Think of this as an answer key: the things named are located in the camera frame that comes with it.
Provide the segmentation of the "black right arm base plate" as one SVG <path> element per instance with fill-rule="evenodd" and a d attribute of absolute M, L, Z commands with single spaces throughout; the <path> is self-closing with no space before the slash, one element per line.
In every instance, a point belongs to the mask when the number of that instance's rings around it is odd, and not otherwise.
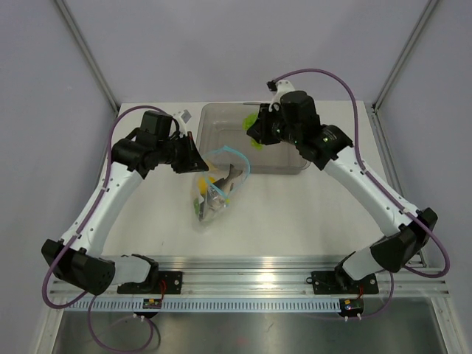
<path fill-rule="evenodd" d="M 334 270 L 312 271 L 305 279 L 315 295 L 375 295 L 379 293 L 377 278 L 369 274 L 361 280 L 352 280 Z"/>

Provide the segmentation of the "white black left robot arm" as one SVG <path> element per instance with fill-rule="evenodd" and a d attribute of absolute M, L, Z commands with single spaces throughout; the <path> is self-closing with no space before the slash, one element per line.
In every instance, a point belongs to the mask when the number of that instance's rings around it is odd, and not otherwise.
<path fill-rule="evenodd" d="M 128 135 L 109 139 L 105 172 L 74 223 L 59 240 L 48 239 L 41 253 L 49 269 L 43 289 L 56 277 L 88 294 L 103 294 L 118 285 L 123 294 L 149 294 L 159 288 L 159 264 L 140 254 L 107 260 L 107 237 L 122 208 L 149 172 L 168 165 L 174 173 L 204 172 L 202 159 L 186 122 L 188 111 L 169 115 L 150 105 Z"/>

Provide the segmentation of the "yellow toy lemon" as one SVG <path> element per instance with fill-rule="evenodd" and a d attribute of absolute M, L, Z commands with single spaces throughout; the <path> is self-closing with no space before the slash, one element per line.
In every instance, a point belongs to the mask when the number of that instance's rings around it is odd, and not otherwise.
<path fill-rule="evenodd" d="M 209 191 L 213 191 L 213 184 L 216 180 L 213 177 L 205 179 L 204 177 L 199 177 L 197 179 L 197 191 L 199 195 L 205 196 Z"/>

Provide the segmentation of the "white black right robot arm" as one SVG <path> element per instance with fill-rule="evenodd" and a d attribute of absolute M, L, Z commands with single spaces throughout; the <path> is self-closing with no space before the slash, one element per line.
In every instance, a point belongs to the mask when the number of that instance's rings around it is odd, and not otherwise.
<path fill-rule="evenodd" d="M 300 156 L 348 190 L 379 226 L 382 238 L 335 267 L 339 290 L 351 292 L 379 271 L 398 272 L 427 244 L 437 214 L 406 203 L 388 184 L 373 181 L 368 166 L 359 164 L 351 138 L 338 126 L 321 123 L 315 102 L 305 91 L 290 91 L 277 103 L 260 104 L 246 133 L 261 145 L 293 145 Z"/>

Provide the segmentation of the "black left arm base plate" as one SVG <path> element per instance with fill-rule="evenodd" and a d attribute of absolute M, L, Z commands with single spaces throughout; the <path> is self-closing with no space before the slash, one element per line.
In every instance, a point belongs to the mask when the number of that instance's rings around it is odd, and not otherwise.
<path fill-rule="evenodd" d="M 131 295 L 180 294 L 183 275 L 182 271 L 153 271 L 143 282 L 127 282 L 119 285 L 117 293 Z"/>

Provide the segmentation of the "grey toy fish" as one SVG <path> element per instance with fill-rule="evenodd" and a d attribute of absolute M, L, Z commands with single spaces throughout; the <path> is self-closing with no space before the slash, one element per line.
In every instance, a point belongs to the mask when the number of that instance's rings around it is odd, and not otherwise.
<path fill-rule="evenodd" d="M 242 174 L 242 170 L 230 164 L 228 173 L 225 176 L 221 176 L 219 179 L 215 178 L 215 174 L 203 174 L 201 176 L 205 179 L 213 177 L 216 182 L 213 184 L 214 190 L 209 191 L 205 196 L 199 195 L 196 186 L 197 195 L 195 198 L 201 203 L 200 214 L 196 216 L 200 222 L 212 220 L 218 212 L 227 207 L 229 204 L 229 195 L 235 188 L 235 184 Z"/>

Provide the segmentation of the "clear zip top bag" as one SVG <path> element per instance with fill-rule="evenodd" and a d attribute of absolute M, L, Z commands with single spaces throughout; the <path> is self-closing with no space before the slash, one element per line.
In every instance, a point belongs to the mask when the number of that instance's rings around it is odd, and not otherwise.
<path fill-rule="evenodd" d="M 230 208 L 239 190 L 251 174 L 249 159 L 240 151 L 224 145 L 203 154 L 207 171 L 196 173 L 192 180 L 192 227 L 202 231 Z"/>

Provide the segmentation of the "green toy grapes bunch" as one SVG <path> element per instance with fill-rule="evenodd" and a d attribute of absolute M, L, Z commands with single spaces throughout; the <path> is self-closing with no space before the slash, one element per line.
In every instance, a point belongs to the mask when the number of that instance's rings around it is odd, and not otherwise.
<path fill-rule="evenodd" d="M 253 126 L 253 124 L 256 122 L 257 120 L 257 113 L 251 113 L 250 115 L 248 115 L 244 120 L 243 120 L 243 123 L 242 123 L 242 126 L 243 126 L 243 130 L 245 132 L 248 131 L 248 129 L 250 129 L 251 126 Z M 263 145 L 261 145 L 260 143 L 256 142 L 253 138 L 251 138 L 251 146 L 253 148 L 255 148 L 256 150 L 262 150 L 263 149 Z"/>

